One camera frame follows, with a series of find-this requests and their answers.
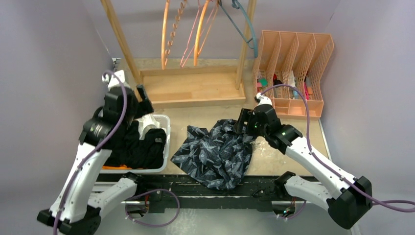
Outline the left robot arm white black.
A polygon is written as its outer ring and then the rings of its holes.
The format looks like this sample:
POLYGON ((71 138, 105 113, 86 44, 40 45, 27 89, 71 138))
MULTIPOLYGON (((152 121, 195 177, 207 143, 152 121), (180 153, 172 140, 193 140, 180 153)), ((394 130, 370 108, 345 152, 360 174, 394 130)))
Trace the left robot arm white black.
POLYGON ((100 171, 117 141, 135 118, 154 112, 143 85, 134 91, 113 86, 105 94, 104 106, 84 123, 74 164, 58 198, 48 209, 39 211, 37 221, 53 228, 53 234, 93 235, 101 220, 122 201, 140 200, 146 194, 142 177, 132 172, 121 176, 115 185, 91 197, 100 171))

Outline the black shorts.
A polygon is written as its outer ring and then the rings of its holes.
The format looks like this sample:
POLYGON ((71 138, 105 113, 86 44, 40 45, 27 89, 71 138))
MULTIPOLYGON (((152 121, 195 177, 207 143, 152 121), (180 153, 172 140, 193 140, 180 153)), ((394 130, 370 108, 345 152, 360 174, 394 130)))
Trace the black shorts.
POLYGON ((157 169, 164 162, 166 132, 163 129, 151 129, 140 140, 139 123, 132 121, 122 139, 119 139, 105 166, 126 165, 132 169, 157 169))

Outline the orange hanger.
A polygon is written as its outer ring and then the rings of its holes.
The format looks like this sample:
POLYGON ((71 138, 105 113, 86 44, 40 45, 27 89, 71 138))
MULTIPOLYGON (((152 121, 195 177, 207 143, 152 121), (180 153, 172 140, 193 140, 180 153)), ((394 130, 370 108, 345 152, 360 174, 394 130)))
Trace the orange hanger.
POLYGON ((197 24, 197 31, 194 42, 193 50, 193 65, 198 65, 198 58, 202 53, 206 39, 210 33, 212 25, 216 19, 218 12, 218 1, 217 0, 206 0, 202 6, 202 11, 199 16, 197 24))
POLYGON ((168 63, 168 56, 171 53, 171 48, 174 43, 174 38, 176 36, 176 31, 178 29, 178 25, 183 15, 183 12, 187 6, 187 0, 182 0, 180 2, 180 7, 177 10, 177 14, 175 16, 175 20, 172 24, 172 31, 169 35, 167 35, 168 29, 168 15, 169 15, 169 7, 170 7, 170 0, 165 2, 165 8, 163 13, 163 23, 162 23, 162 34, 161 34, 161 69, 166 69, 168 63))

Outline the orange shorts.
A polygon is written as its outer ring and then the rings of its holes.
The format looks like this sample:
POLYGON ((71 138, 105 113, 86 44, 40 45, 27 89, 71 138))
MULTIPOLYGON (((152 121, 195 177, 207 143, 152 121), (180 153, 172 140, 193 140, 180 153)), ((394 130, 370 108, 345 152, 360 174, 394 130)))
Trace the orange shorts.
POLYGON ((102 167, 103 170, 131 170, 132 168, 126 166, 126 165, 121 165, 121 166, 103 166, 102 167))

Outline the dark camouflage shorts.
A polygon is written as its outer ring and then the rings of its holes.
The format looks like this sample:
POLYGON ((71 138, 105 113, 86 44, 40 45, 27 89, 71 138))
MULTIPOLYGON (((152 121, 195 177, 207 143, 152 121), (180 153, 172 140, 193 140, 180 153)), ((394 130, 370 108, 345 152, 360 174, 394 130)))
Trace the dark camouflage shorts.
POLYGON ((232 190, 245 177, 256 136, 235 129, 236 120, 221 119, 210 129, 189 125, 187 137, 171 162, 209 189, 232 190))

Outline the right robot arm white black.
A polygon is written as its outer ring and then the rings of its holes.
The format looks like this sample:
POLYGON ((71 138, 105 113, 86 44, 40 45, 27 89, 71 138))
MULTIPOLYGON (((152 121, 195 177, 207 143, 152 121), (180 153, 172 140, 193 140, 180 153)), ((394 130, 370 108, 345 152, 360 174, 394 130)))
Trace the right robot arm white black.
POLYGON ((239 134, 263 137, 270 147, 302 165, 317 179, 316 183, 310 182, 287 171, 275 180, 278 198, 292 196, 317 205, 344 229, 351 229, 372 208, 372 202, 364 196, 372 195, 370 180, 344 171, 309 146, 298 129, 281 123, 270 104, 260 104, 253 110, 243 108, 235 128, 239 134))

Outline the pink plastic file organizer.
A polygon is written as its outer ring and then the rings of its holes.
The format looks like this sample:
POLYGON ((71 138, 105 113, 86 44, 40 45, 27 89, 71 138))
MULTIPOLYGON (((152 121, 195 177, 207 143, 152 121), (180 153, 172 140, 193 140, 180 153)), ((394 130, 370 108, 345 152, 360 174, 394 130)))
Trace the pink plastic file organizer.
POLYGON ((263 30, 253 65, 254 93, 259 79, 277 115, 318 120, 324 101, 321 78, 334 49, 330 34, 263 30))

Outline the white shorts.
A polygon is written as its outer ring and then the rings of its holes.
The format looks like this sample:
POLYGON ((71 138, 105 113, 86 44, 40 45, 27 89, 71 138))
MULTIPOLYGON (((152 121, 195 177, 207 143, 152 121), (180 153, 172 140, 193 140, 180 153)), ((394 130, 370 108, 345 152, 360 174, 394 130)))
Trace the white shorts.
POLYGON ((138 131, 140 134, 140 140, 145 139, 145 135, 149 130, 160 129, 161 127, 160 123, 154 118, 152 114, 144 115, 143 117, 138 118, 137 121, 139 123, 138 131))

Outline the pink thin hanger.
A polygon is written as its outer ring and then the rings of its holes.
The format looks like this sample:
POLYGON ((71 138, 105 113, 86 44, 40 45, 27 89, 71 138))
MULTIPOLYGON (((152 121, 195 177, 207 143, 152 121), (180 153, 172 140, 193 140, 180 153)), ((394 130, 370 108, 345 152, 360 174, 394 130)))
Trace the pink thin hanger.
POLYGON ((197 24, 199 21, 199 16, 200 13, 202 11, 202 6, 205 3, 205 0, 198 0, 198 8, 197 8, 197 12, 196 12, 196 16, 193 20, 193 24, 187 39, 187 43, 186 43, 186 47, 184 49, 184 52, 182 54, 181 60, 180 60, 180 68, 184 68, 187 64, 187 62, 190 60, 190 58, 192 57, 193 59, 193 50, 194 50, 194 42, 195 42, 195 36, 196 36, 196 31, 197 31, 197 24))

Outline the white plastic basket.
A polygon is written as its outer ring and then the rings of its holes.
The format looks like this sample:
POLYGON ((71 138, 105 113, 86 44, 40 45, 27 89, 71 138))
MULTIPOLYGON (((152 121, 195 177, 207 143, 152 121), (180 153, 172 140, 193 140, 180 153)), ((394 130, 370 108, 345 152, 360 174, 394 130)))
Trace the white plastic basket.
POLYGON ((145 115, 133 121, 122 139, 123 149, 113 152, 101 173, 156 174, 167 166, 171 121, 167 115, 145 115))

